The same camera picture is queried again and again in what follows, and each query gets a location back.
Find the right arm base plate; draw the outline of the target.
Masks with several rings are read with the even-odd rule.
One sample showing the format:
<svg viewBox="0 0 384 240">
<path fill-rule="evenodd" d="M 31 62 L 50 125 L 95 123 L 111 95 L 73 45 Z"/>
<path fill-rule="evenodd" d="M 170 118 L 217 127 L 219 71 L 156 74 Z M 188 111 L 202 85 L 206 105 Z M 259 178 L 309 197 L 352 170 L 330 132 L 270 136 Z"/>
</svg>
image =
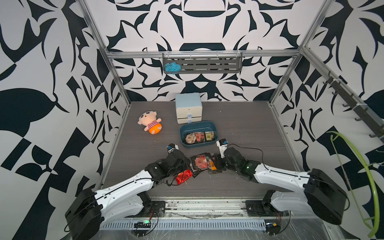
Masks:
<svg viewBox="0 0 384 240">
<path fill-rule="evenodd" d="M 245 201 L 246 210 L 249 217 L 288 217 L 289 211 L 278 211 L 270 203 L 263 201 Z"/>
</svg>

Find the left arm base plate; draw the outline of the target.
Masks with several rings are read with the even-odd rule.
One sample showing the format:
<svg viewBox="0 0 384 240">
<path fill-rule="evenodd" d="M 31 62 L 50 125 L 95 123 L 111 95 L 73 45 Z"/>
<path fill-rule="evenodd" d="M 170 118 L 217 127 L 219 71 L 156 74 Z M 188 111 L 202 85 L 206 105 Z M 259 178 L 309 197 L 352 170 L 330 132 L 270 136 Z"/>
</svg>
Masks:
<svg viewBox="0 0 384 240">
<path fill-rule="evenodd" d="M 165 212 L 166 202 L 165 201 L 154 201 L 144 203 L 143 209 L 137 214 L 134 215 L 135 218 L 139 217 L 150 217 L 151 214 L 160 214 L 162 215 Z"/>
</svg>

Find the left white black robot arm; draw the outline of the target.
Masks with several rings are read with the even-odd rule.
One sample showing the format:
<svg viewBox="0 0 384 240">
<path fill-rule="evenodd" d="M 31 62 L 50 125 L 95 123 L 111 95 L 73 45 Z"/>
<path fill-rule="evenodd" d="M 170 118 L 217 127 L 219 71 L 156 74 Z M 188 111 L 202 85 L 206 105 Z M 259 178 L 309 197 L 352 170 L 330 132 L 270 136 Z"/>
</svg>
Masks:
<svg viewBox="0 0 384 240">
<path fill-rule="evenodd" d="M 190 159 L 172 149 L 166 158 L 147 165 L 123 182 L 97 191 L 81 191 L 65 213 L 65 231 L 73 240 L 89 240 L 117 219 L 144 213 L 152 204 L 147 192 L 160 184 L 173 186 L 167 179 L 189 168 Z"/>
</svg>

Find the pink label tea bag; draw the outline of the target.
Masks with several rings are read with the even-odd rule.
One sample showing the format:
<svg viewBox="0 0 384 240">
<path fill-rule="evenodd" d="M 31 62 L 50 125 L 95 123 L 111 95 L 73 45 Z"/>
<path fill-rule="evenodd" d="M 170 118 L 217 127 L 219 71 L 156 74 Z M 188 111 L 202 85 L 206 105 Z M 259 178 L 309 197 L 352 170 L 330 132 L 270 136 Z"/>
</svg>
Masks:
<svg viewBox="0 0 384 240">
<path fill-rule="evenodd" d="M 205 142 L 205 133 L 204 132 L 195 132 L 196 142 L 204 143 Z"/>
</svg>

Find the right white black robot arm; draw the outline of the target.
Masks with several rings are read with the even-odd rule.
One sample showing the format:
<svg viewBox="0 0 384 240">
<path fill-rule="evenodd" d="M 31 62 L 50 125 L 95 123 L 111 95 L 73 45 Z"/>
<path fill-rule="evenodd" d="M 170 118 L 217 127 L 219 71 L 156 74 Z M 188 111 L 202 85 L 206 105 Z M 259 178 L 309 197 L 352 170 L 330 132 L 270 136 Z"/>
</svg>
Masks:
<svg viewBox="0 0 384 240">
<path fill-rule="evenodd" d="M 340 225 L 346 203 L 346 192 L 319 169 L 295 172 L 268 166 L 245 159 L 233 147 L 220 148 L 221 159 L 227 169 L 236 172 L 244 180 L 285 189 L 265 195 L 267 206 L 284 212 L 312 212 L 323 221 Z"/>
</svg>

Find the orange label tea bag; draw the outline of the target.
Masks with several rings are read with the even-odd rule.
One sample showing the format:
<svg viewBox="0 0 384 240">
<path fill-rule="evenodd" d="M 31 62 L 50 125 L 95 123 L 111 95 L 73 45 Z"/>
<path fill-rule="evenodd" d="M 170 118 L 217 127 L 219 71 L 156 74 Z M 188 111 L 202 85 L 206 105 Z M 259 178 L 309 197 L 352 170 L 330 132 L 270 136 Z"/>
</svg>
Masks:
<svg viewBox="0 0 384 240">
<path fill-rule="evenodd" d="M 218 170 L 218 169 L 216 168 L 216 166 L 215 166 L 215 163 L 214 163 L 212 160 L 209 160 L 208 168 L 209 168 L 211 171 L 217 171 L 217 170 Z"/>
</svg>

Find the dark red floral tea bag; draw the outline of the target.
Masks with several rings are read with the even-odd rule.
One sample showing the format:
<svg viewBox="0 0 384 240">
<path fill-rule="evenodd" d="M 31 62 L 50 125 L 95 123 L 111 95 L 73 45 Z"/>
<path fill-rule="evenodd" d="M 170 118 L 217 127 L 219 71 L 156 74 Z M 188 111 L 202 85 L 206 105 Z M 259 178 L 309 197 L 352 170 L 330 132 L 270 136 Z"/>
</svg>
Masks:
<svg viewBox="0 0 384 240">
<path fill-rule="evenodd" d="M 197 177 L 201 172 L 211 168 L 211 154 L 204 153 L 191 157 L 191 169 L 193 177 Z"/>
</svg>

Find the beige label floral tea bag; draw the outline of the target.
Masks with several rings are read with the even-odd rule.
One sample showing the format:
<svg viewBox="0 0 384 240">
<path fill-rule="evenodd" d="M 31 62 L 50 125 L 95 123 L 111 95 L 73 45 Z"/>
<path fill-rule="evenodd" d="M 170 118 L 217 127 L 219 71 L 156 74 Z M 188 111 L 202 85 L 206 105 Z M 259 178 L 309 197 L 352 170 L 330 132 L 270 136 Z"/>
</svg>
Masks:
<svg viewBox="0 0 384 240">
<path fill-rule="evenodd" d="M 192 145 L 192 144 L 194 144 L 196 142 L 196 139 L 197 139 L 197 137 L 196 137 L 195 133 L 187 134 L 185 136 L 185 143 L 187 145 Z"/>
</svg>

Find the yellow label tea bag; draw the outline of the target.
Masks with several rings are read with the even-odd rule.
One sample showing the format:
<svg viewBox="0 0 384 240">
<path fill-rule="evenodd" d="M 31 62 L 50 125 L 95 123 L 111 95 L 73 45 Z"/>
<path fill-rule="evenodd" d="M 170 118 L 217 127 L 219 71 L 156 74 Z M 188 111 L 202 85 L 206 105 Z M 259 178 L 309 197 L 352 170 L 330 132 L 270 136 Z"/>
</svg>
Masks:
<svg viewBox="0 0 384 240">
<path fill-rule="evenodd" d="M 214 139 L 215 139 L 215 132 L 214 131 L 205 132 L 205 140 L 207 142 L 213 141 Z"/>
</svg>

